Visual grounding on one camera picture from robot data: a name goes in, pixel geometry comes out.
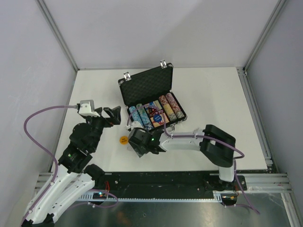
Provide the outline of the triangular all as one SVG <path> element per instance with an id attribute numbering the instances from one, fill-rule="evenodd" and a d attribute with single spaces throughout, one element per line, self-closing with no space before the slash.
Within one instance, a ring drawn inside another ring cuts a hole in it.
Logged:
<path id="1" fill-rule="evenodd" d="M 158 110 L 155 108 L 147 107 L 146 112 L 149 115 L 149 117 L 153 117 L 154 115 L 158 114 Z"/>

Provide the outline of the orange big blind button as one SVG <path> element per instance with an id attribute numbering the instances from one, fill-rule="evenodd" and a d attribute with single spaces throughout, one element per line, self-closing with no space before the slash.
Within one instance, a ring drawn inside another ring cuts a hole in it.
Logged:
<path id="1" fill-rule="evenodd" d="M 126 145 L 128 143 L 128 137 L 127 136 L 122 136 L 120 139 L 119 139 L 119 142 L 122 144 L 122 145 Z"/>

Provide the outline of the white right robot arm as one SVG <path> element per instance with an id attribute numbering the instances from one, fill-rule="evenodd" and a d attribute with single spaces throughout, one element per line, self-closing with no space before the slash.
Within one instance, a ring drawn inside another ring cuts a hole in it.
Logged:
<path id="1" fill-rule="evenodd" d="M 202 132 L 166 133 L 164 130 L 148 132 L 143 128 L 133 128 L 128 136 L 128 142 L 139 157 L 151 152 L 190 150 L 200 151 L 214 165 L 218 166 L 218 184 L 224 190 L 235 185 L 234 178 L 234 148 L 236 139 L 208 124 Z"/>

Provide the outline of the red card deck box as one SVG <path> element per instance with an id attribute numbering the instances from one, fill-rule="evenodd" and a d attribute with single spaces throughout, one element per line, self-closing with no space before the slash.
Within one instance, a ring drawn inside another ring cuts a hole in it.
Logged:
<path id="1" fill-rule="evenodd" d="M 162 124 L 153 124 L 152 122 L 152 117 L 150 118 L 151 122 L 152 122 L 152 125 L 154 128 L 157 128 L 157 127 L 160 127 L 164 124 L 164 122 L 168 123 L 169 122 L 169 119 L 167 118 L 166 114 L 165 113 L 159 113 L 161 116 L 162 116 Z"/>

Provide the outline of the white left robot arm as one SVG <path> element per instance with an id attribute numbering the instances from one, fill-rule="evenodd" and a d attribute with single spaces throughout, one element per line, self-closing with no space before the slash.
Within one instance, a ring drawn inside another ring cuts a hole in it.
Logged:
<path id="1" fill-rule="evenodd" d="M 59 159 L 51 156 L 55 170 L 28 204 L 23 227 L 53 227 L 83 193 L 99 189 L 105 183 L 105 172 L 89 162 L 103 130 L 120 125 L 121 107 L 93 109 L 89 104 L 77 104 L 75 108 L 85 122 L 74 126 L 62 156 Z"/>

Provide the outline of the blue small blind button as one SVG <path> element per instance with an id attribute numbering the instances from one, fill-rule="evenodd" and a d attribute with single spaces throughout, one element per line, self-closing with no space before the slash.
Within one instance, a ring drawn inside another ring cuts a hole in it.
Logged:
<path id="1" fill-rule="evenodd" d="M 162 116 L 160 114 L 156 114 L 152 117 L 153 124 L 162 124 Z"/>

